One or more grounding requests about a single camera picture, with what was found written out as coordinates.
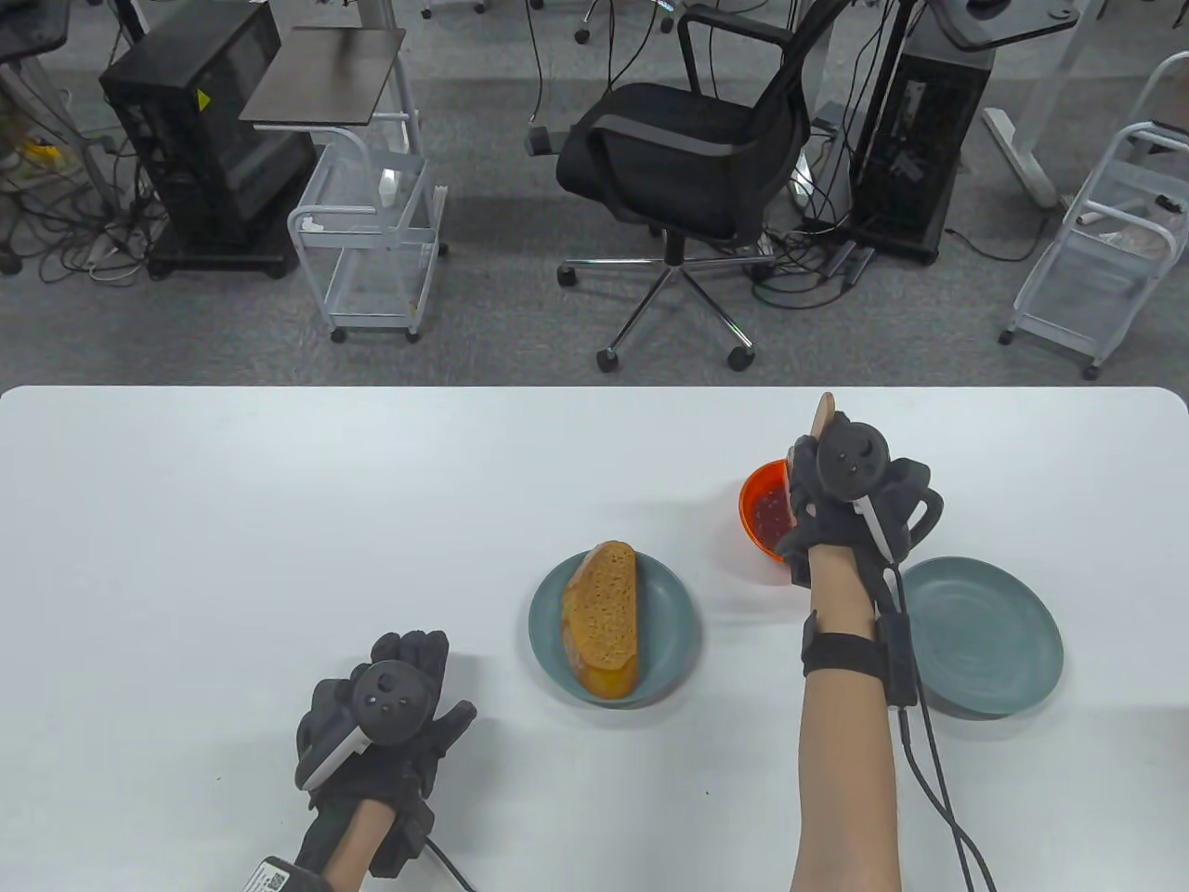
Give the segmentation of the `person's right hand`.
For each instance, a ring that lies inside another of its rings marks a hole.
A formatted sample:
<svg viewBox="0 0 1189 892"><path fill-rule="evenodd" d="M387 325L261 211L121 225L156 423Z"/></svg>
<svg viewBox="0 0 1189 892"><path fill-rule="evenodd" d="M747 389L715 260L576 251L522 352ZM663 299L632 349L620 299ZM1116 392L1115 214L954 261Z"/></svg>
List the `person's right hand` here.
<svg viewBox="0 0 1189 892"><path fill-rule="evenodd" d="M791 530L774 551L789 565L791 580L809 586L812 548L848 548L876 611L895 613L886 572L899 571L944 511L930 467L892 458L883 434L845 413L819 435L798 438L785 467Z"/></svg>

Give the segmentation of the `person's left hand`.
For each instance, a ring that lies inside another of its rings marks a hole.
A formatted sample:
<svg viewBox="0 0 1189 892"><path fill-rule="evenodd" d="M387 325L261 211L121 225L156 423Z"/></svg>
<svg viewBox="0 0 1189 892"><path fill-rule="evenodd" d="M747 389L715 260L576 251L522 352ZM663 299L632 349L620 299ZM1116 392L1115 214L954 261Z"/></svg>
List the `person's left hand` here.
<svg viewBox="0 0 1189 892"><path fill-rule="evenodd" d="M478 716L468 701L438 714L448 661L443 630L389 632L351 676L319 680L294 735L294 786L312 808L375 800L400 814L427 802Z"/></svg>

